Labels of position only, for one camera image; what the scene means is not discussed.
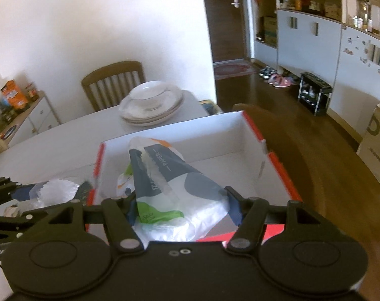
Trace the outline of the white plastic wrap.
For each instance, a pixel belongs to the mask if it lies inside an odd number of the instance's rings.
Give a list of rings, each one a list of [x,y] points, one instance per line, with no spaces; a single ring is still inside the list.
[[[29,192],[29,205],[33,209],[63,204],[73,200],[79,185],[66,179],[51,179],[37,183]]]

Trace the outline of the white plastic tissue pack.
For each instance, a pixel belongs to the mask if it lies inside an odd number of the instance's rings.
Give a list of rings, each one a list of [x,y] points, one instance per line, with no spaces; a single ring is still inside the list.
[[[134,137],[118,197],[135,193],[134,231],[151,241],[190,242],[205,237],[229,212],[223,187],[189,165],[168,142]]]

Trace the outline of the red cardboard box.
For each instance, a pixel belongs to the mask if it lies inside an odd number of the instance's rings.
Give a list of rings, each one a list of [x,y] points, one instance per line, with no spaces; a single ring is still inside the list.
[[[140,239],[196,241],[236,230],[224,189],[285,206],[300,195],[267,134],[245,112],[223,113],[103,142],[92,203],[135,193]]]

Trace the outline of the stacked white plates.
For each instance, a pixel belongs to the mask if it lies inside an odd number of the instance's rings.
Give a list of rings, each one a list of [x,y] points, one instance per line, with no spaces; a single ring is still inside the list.
[[[160,123],[178,111],[184,101],[183,92],[174,87],[159,91],[134,90],[118,106],[120,117],[139,126]]]

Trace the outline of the waste bin with gold rim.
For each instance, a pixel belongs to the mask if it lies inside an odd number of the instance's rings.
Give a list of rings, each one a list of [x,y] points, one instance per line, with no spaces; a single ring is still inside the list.
[[[223,113],[222,109],[210,99],[200,101],[199,103],[209,116]]]

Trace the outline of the white bowl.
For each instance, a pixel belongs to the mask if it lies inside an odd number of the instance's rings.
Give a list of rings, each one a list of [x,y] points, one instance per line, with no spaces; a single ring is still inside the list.
[[[154,111],[161,107],[171,108],[176,97],[170,85],[162,81],[150,81],[136,86],[128,95],[128,107]]]

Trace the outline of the white side cabinet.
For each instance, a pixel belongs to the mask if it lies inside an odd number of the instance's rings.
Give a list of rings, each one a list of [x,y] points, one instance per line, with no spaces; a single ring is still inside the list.
[[[49,129],[61,125],[44,91],[30,107],[19,114],[1,133],[5,143],[12,147]]]

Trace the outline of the brown wooden chair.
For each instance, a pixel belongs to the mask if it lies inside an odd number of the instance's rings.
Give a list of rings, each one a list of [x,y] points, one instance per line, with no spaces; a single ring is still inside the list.
[[[94,111],[101,111],[117,106],[145,81],[141,62],[126,60],[94,70],[81,80],[81,85]]]

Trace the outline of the black shoe rack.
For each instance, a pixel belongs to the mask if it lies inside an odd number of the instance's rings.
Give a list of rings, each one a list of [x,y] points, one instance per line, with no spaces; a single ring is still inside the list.
[[[333,88],[313,73],[303,72],[297,100],[315,116],[327,113]]]

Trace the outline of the brown paper bag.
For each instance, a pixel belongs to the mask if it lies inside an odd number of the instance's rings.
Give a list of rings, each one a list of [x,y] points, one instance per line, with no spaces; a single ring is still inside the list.
[[[380,183],[380,103],[374,109],[357,155]]]

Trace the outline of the pink shoes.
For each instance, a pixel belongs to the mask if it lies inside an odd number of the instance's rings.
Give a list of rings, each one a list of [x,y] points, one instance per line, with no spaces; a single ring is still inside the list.
[[[296,82],[292,77],[283,77],[277,73],[271,75],[267,80],[267,83],[272,85],[274,88],[288,88],[290,86],[296,85]]]

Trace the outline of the red patterned doormat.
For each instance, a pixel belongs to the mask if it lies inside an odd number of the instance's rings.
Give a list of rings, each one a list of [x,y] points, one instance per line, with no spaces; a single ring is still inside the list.
[[[259,68],[247,60],[232,60],[214,65],[215,80],[224,80],[256,74]]]

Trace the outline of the orange snack bag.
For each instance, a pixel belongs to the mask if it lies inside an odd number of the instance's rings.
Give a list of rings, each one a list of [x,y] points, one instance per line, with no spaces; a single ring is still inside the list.
[[[7,102],[17,111],[23,112],[29,108],[29,101],[14,80],[9,80],[1,88]]]

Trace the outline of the white wall cabinet unit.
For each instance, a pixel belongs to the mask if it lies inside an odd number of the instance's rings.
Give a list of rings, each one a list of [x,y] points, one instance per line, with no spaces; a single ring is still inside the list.
[[[354,139],[380,103],[380,0],[244,0],[250,57],[333,90],[330,116]]]

